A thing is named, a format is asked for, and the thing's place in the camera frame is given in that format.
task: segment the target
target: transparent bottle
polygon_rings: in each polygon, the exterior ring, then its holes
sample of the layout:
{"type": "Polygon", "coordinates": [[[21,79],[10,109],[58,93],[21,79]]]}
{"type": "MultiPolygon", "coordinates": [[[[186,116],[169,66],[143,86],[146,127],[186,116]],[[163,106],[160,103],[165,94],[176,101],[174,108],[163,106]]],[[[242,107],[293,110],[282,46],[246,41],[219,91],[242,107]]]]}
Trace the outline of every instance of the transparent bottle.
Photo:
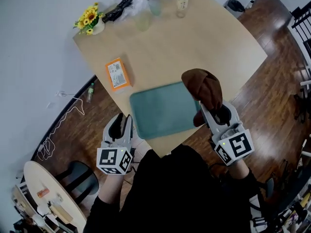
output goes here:
{"type": "Polygon", "coordinates": [[[189,0],[177,0],[177,16],[183,18],[186,15],[189,0]]]}
{"type": "Polygon", "coordinates": [[[87,91],[87,99],[86,99],[86,101],[88,103],[91,103],[93,92],[94,92],[94,83],[91,84],[91,86],[89,87],[89,89],[87,91]]]}

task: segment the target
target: light wood tabletop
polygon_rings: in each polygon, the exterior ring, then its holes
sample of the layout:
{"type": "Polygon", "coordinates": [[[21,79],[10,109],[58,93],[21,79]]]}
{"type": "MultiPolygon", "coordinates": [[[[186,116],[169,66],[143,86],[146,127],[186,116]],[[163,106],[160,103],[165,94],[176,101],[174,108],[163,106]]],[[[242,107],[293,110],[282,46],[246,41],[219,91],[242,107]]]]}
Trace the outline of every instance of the light wood tabletop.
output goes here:
{"type": "MultiPolygon", "coordinates": [[[[132,93],[181,81],[184,71],[202,68],[221,83],[230,100],[267,57],[242,24],[214,0],[189,0],[184,18],[176,16],[176,0],[160,0],[162,13],[140,32],[133,19],[106,23],[98,35],[77,34],[74,41],[88,66],[126,115],[131,114],[132,93]],[[132,83],[114,93],[105,64],[120,57],[132,83]]],[[[164,156],[197,129],[147,140],[164,156]]]]}
{"type": "MultiPolygon", "coordinates": [[[[60,205],[64,210],[73,218],[70,224],[77,227],[79,233],[83,232],[83,228],[86,224],[86,217],[82,213],[79,206],[74,202],[68,192],[62,187],[62,185],[50,174],[43,166],[34,161],[26,162],[24,166],[24,177],[28,190],[33,197],[37,205],[47,204],[48,201],[56,199],[58,195],[61,196],[63,201],[60,205]],[[39,198],[37,192],[44,188],[49,189],[49,193],[44,197],[39,198]]],[[[56,217],[54,215],[47,215],[47,217],[56,225],[56,217]]]]}

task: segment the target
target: black shirt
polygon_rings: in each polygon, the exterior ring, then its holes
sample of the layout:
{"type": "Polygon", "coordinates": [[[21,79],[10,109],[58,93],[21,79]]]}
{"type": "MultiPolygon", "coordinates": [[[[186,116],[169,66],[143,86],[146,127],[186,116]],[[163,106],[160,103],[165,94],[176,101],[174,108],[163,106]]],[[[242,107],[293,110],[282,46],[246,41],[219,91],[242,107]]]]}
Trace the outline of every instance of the black shirt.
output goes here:
{"type": "Polygon", "coordinates": [[[180,145],[163,158],[150,150],[138,166],[122,210],[96,198],[84,232],[131,228],[250,232],[249,199],[256,194],[261,202],[251,172],[242,180],[231,178],[223,184],[188,146],[180,145]]]}

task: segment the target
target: white round table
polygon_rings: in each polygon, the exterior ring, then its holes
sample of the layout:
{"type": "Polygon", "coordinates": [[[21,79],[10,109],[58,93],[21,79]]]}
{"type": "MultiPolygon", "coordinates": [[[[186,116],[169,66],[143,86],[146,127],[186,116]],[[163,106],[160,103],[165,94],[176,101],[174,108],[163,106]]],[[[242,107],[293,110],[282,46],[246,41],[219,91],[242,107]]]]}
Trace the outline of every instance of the white round table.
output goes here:
{"type": "MultiPolygon", "coordinates": [[[[48,201],[56,199],[57,195],[59,194],[63,199],[60,205],[73,218],[70,224],[77,227],[78,233],[83,232],[83,228],[86,224],[86,217],[82,213],[79,206],[74,202],[72,197],[53,177],[52,174],[50,174],[43,166],[41,166],[37,162],[28,161],[24,166],[24,177],[28,190],[37,205],[47,204],[48,201]],[[44,197],[39,198],[37,192],[43,190],[44,188],[48,188],[50,192],[44,197]]],[[[56,216],[47,215],[47,217],[53,223],[58,225],[56,216]]]]}

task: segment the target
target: plastic tray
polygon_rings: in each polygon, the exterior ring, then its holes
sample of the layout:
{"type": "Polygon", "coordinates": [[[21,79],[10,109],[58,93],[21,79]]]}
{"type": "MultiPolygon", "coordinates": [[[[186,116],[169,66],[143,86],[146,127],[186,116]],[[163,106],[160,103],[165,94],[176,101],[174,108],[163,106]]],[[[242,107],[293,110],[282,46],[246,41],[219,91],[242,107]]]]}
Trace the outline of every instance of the plastic tray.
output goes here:
{"type": "Polygon", "coordinates": [[[182,82],[173,83],[131,95],[137,133],[151,139],[195,128],[193,117],[199,110],[182,82]]]}

